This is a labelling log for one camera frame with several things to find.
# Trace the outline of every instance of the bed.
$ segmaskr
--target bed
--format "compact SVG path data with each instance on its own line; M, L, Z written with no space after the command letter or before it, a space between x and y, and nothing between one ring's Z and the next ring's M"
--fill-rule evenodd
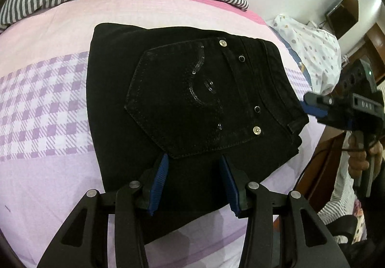
M33 13L0 35L0 228L28 268L89 189L104 192L87 121L85 80L95 26L190 26L276 44L299 99L311 90L286 46L251 11L215 0L70 0ZM299 154L262 184L288 193L324 126L313 117ZM225 206L146 245L150 267L237 267L246 219ZM116 267L114 218L109 267Z

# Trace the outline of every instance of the wooden furniture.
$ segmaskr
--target wooden furniture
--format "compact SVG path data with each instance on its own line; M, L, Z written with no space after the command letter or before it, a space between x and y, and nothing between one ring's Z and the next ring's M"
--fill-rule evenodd
M332 196L345 135L344 132L333 139L318 143L313 156L318 155L307 167L296 187L316 212L319 212Z
M369 29L364 36L365 44L349 57L349 63L342 69L340 80L344 79L346 71L358 59L363 59L370 63L376 84L385 80L385 34L377 23ZM338 82L332 92L332 96L341 95L342 84Z

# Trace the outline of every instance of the person's hand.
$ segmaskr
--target person's hand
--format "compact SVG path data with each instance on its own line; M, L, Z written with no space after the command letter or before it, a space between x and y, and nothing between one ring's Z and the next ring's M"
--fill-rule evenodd
M358 149L357 139L352 133L349 137L349 148L350 149ZM380 142L377 142L370 150L369 154L374 156L374 172L373 172L373 180L378 176L381 170L382 163L382 151L383 147ZM369 168L369 163L366 160L366 152L365 151L349 151L349 168L348 172L350 176L355 179L359 178L362 174L362 170L367 170Z

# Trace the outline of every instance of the metal rivet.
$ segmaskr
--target metal rivet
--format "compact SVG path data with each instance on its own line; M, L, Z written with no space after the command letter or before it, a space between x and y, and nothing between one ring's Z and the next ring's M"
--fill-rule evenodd
M290 193L290 195L295 199L299 199L301 197L301 193L299 193L298 191L293 191Z
M132 189L136 189L138 187L140 187L141 183L139 181L131 181L130 182L130 188Z
M94 197L97 194L97 191L92 189L87 191L87 196L88 197Z
M256 182L249 182L249 188L256 190L259 188L259 184Z
M255 134L257 134L257 135L260 135L260 134L261 134L261 132L262 132L262 130L261 130L261 128L260 128L260 127L258 127L258 126L255 126L255 127L253 128L253 132L254 132Z

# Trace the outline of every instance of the black cable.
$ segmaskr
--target black cable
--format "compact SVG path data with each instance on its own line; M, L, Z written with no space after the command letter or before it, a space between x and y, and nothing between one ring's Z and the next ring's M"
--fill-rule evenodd
M318 25L318 26L320 27L320 29L322 29L322 28L325 26L326 22L327 22L327 20L321 22L321 23Z
M303 177L303 174L305 173L305 171L307 170L307 168L310 166L311 162L314 160L314 158L316 158L319 154L321 154L322 152L324 151L327 151L329 149L323 149L323 150L320 150L318 151L316 154L314 154L311 159L309 160L309 162L307 163L306 167L302 170L300 176L298 177L298 180L297 182L295 183L294 187L293 187L293 190L295 190L295 188L297 187L297 185L299 184L299 182L301 181L301 178Z
M377 142L378 142L380 139L382 139L383 137L385 137L385 135L380 136L380 137L377 138L374 142L372 142L372 143L369 145L368 150L371 149L374 145L376 145ZM311 157L311 159L310 159L309 162L307 163L306 167L302 170L300 176L298 177L298 180L297 180L297 182L295 183L293 189L295 189L295 188L298 186L299 182L301 181L301 178L303 177L303 174L305 173L305 171L307 170L307 168L310 166L311 162L312 162L312 161L313 161L319 154L321 154L322 152L327 151L327 150L329 150L329 148L320 150L320 151L318 151L316 154L314 154L314 155ZM338 150L338 148L332 147L330 150ZM353 151L367 151L367 149L341 149L341 151L350 151L350 152L353 152Z

